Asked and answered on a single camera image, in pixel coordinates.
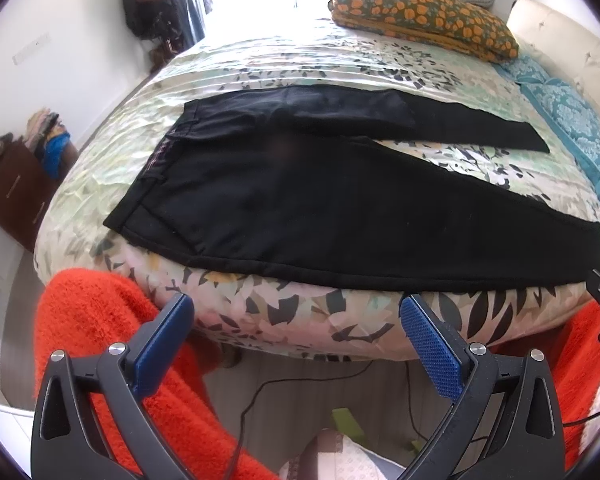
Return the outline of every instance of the floral bedsheet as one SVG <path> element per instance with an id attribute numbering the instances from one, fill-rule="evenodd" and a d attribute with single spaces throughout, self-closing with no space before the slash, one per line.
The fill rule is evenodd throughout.
<path id="1" fill-rule="evenodd" d="M 192 269 L 133 247 L 102 225 L 185 102 L 219 92 L 319 82 L 396 88 L 528 121 L 550 154 L 432 142 L 384 144 L 600 222 L 600 202 L 573 157 L 518 86 L 490 64 L 435 46 L 339 28 L 330 20 L 310 20 L 280 25 L 273 33 L 208 38 L 117 110 L 84 150 L 42 222 L 34 254 L 42 281 L 61 269 L 87 267 L 128 276 L 158 306 L 174 292 L 184 292 L 195 303 L 196 328 L 238 346 L 327 360 L 416 357 L 398 320 L 398 292 Z M 490 344 L 560 324 L 588 296 L 585 285 L 577 283 L 473 294 L 424 292 L 424 298 L 464 338 Z"/>

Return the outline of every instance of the tufted cream headboard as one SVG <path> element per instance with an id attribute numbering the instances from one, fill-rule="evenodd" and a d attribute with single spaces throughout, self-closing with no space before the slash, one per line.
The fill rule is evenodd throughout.
<path id="1" fill-rule="evenodd" d="M 600 115 L 600 40 L 594 34 L 533 0 L 517 0 L 507 25 L 522 52 L 572 84 Z"/>

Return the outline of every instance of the textured blue pad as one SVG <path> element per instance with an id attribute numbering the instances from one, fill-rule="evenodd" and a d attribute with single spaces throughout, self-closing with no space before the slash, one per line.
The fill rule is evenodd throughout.
<path id="1" fill-rule="evenodd" d="M 456 402 L 464 389 L 460 363 L 411 296 L 400 304 L 400 322 L 440 396 Z"/>
<path id="2" fill-rule="evenodd" d="M 193 326 L 193 312 L 191 298 L 183 296 L 136 359 L 131 386 L 136 399 L 144 399 L 158 391 L 162 378 Z"/>

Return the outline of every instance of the brown cabinet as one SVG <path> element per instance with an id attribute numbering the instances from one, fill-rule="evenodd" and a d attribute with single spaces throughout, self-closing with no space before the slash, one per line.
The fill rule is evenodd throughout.
<path id="1" fill-rule="evenodd" d="M 0 227 L 28 251 L 59 184 L 19 141 L 0 160 Z"/>

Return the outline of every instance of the metal bolt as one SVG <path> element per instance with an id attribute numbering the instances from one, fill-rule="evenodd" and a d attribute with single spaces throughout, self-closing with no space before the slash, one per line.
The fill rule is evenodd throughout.
<path id="1" fill-rule="evenodd" d="M 469 350 L 472 354 L 476 355 L 485 355 L 487 353 L 487 347 L 482 343 L 471 343 L 469 345 Z"/>
<path id="2" fill-rule="evenodd" d="M 124 343 L 113 343 L 113 345 L 109 347 L 109 353 L 111 355 L 120 355 L 125 349 L 126 345 Z"/>
<path id="3" fill-rule="evenodd" d="M 64 351 L 62 351 L 62 350 L 56 350 L 55 352 L 53 352 L 51 354 L 51 360 L 55 363 L 62 360 L 63 358 L 64 358 Z"/>
<path id="4" fill-rule="evenodd" d="M 541 350 L 538 350 L 537 348 L 534 348 L 531 351 L 531 358 L 534 361 L 544 361 L 544 354 L 542 353 Z"/>

